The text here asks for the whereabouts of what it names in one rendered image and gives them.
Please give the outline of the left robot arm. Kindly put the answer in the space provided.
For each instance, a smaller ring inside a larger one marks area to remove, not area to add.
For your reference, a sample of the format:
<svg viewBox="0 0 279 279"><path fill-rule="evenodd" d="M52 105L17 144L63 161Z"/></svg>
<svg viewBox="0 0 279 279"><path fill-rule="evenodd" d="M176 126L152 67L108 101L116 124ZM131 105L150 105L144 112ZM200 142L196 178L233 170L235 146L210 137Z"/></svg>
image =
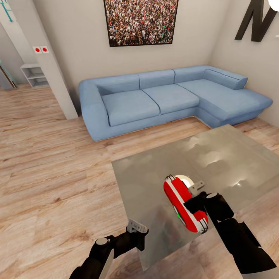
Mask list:
<svg viewBox="0 0 279 279"><path fill-rule="evenodd" d="M114 258L134 247L145 249L146 226L130 219L126 232L117 237L113 235L98 238L91 248L89 257L78 266L69 279L105 279Z"/></svg>

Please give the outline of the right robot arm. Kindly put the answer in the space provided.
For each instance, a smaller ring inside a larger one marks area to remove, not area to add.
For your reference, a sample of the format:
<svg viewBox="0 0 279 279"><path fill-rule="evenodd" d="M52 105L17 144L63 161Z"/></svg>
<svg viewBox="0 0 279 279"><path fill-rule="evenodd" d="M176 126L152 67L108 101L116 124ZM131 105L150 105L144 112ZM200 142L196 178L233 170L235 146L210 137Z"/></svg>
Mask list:
<svg viewBox="0 0 279 279"><path fill-rule="evenodd" d="M188 188L192 198L183 205L194 214L207 212L220 238L242 274L243 279L279 279L279 268L261 247L260 242L243 221L238 223L234 212L219 193L199 193L206 185L199 181Z"/></svg>

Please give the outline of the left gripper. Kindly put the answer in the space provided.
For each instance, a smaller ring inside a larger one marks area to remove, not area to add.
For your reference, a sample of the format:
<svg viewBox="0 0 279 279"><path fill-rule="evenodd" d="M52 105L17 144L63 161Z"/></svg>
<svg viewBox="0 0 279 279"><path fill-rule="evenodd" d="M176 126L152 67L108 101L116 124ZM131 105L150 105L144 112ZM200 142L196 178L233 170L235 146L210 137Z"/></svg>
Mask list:
<svg viewBox="0 0 279 279"><path fill-rule="evenodd" d="M145 236L148 233L149 230L147 231L147 233L140 233L139 231L129 233L126 227L126 232L120 234L121 236L123 236L126 245L124 253L134 247L137 247L139 250L143 251L145 249Z"/></svg>

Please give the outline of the radio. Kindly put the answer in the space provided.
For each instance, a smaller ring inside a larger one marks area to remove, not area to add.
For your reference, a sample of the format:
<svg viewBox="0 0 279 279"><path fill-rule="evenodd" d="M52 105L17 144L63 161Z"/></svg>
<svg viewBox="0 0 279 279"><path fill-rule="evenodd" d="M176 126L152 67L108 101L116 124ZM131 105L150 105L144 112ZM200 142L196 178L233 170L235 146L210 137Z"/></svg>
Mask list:
<svg viewBox="0 0 279 279"><path fill-rule="evenodd" d="M167 176L164 182L164 191L171 201L174 210L179 216L182 223L191 231L205 234L208 229L207 212L197 211L194 214L183 205L187 200L192 198L192 194L188 191L186 184L175 176Z"/></svg>

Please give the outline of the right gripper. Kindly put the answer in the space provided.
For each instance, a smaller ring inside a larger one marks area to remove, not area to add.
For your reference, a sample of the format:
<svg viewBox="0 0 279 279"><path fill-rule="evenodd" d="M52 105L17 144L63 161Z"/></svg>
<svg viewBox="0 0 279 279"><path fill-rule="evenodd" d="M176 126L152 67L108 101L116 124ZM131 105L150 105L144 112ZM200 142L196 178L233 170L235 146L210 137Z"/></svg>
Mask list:
<svg viewBox="0 0 279 279"><path fill-rule="evenodd" d="M183 203L183 205L187 208L187 210L190 211L190 213L194 214L197 211L203 211L200 206L199 206L199 200L201 197L207 195L206 192L201 192L199 193L198 196L191 198L189 200L187 200L185 203ZM205 212L205 211L203 211Z"/></svg>

